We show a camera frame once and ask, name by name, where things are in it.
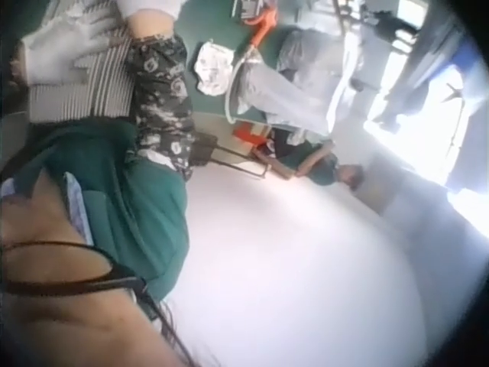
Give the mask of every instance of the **seated person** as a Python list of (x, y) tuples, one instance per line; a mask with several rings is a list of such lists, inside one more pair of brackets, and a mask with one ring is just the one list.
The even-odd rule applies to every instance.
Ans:
[(331, 152), (334, 148), (332, 140), (323, 145), (305, 141), (294, 146), (287, 143), (290, 134), (273, 128), (269, 141), (253, 149), (254, 155), (286, 180), (307, 176), (320, 186), (342, 182), (352, 191), (363, 182), (364, 169), (360, 164), (338, 164), (338, 158)]

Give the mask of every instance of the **striped fabric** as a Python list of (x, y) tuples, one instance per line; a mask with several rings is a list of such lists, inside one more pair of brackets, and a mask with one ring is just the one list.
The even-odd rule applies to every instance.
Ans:
[[(51, 0), (43, 24), (66, 11), (75, 2)], [(98, 8), (108, 4), (109, 1), (98, 5)], [(114, 35), (124, 36), (127, 41), (119, 47), (76, 62), (78, 67), (89, 68), (87, 84), (31, 88), (28, 113), (32, 123), (62, 122), (87, 116), (129, 115), (133, 82), (125, 71), (124, 62), (130, 40), (126, 28), (116, 30)]]

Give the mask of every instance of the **wall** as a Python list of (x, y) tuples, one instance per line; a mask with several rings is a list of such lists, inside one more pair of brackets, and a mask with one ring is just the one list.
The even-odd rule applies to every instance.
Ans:
[(198, 356), (229, 367), (402, 367), (425, 350), (392, 238), (307, 180), (209, 166), (188, 184), (191, 249), (168, 301)]

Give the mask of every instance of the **person in green clothing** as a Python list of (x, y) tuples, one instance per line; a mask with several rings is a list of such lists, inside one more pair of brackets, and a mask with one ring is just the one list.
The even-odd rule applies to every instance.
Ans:
[[(184, 1), (115, 3), (133, 38), (131, 117), (46, 128), (5, 165), (2, 317), (46, 365), (195, 366), (158, 305), (189, 248), (194, 124), (173, 33)], [(118, 42), (105, 33), (116, 18), (87, 12), (97, 4), (83, 0), (22, 38), (11, 85), (83, 83), (75, 61)]]
[(273, 128), (268, 142), (255, 148), (253, 153), (286, 180), (308, 177), (319, 186), (341, 182), (352, 191), (364, 181), (364, 169), (360, 164), (338, 164), (338, 158), (332, 153), (332, 140), (317, 145), (309, 141), (290, 145), (287, 143), (290, 134), (287, 130)]

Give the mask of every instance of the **white cloth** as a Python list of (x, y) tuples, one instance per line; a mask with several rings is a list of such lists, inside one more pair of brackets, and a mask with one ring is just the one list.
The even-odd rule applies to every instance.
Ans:
[(235, 52), (211, 41), (200, 48), (194, 70), (199, 76), (197, 89), (209, 96), (220, 96), (228, 88)]
[(22, 38), (29, 86), (87, 81), (87, 69), (75, 67), (75, 61), (107, 50), (114, 39), (106, 32), (120, 25), (113, 7), (86, 13), (100, 1), (78, 2)]
[[(42, 25), (69, 10), (76, 0), (50, 0)], [(115, 7), (112, 1), (86, 11), (91, 14), (101, 8)], [(124, 62), (131, 39), (126, 27), (117, 28), (111, 35), (125, 42), (105, 52), (83, 57), (76, 67), (89, 71), (84, 84), (38, 85), (29, 88), (28, 118), (31, 123), (64, 123), (88, 116), (129, 116), (134, 80)]]
[(115, 0), (124, 19), (140, 10), (159, 10), (178, 19), (186, 0)]

